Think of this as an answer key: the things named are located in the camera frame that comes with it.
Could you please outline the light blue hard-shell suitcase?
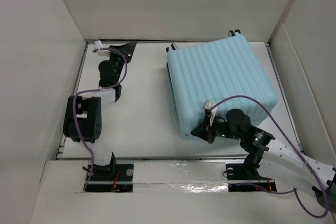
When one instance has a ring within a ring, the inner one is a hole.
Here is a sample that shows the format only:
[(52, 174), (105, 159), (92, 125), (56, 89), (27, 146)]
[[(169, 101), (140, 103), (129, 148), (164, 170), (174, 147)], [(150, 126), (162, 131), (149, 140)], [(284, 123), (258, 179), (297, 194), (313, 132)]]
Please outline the light blue hard-shell suitcase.
[(216, 115), (224, 117), (230, 109), (241, 109), (253, 125), (267, 117), (278, 102), (256, 54), (239, 29), (228, 37), (195, 46), (166, 48), (167, 75), (173, 109), (180, 134), (190, 135), (204, 118), (207, 101), (219, 105)]

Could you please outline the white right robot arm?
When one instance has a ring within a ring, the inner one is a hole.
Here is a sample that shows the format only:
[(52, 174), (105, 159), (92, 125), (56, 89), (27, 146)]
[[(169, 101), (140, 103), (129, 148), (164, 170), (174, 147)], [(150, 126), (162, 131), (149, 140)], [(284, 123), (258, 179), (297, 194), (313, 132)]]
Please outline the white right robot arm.
[(204, 120), (191, 134), (208, 143), (217, 137), (238, 140), (248, 153), (242, 166), (246, 177), (281, 181), (335, 212), (335, 167), (296, 152), (289, 144), (253, 126), (242, 110), (229, 110), (224, 119), (206, 110)]

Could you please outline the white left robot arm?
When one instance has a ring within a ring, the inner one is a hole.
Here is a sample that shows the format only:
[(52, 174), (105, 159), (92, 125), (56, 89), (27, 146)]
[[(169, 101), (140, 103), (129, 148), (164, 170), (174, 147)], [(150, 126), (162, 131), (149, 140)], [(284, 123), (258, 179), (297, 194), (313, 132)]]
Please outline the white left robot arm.
[(92, 52), (106, 57), (98, 64), (98, 87), (79, 91), (68, 98), (63, 134), (73, 142), (82, 144), (89, 152), (91, 164), (84, 168), (87, 179), (100, 174), (105, 180), (112, 180), (117, 175), (114, 155), (111, 155), (110, 162), (97, 165), (92, 146), (102, 132), (102, 108), (117, 102), (121, 97), (121, 83), (126, 78), (136, 45), (136, 41), (118, 46), (106, 46), (99, 40), (95, 41)]

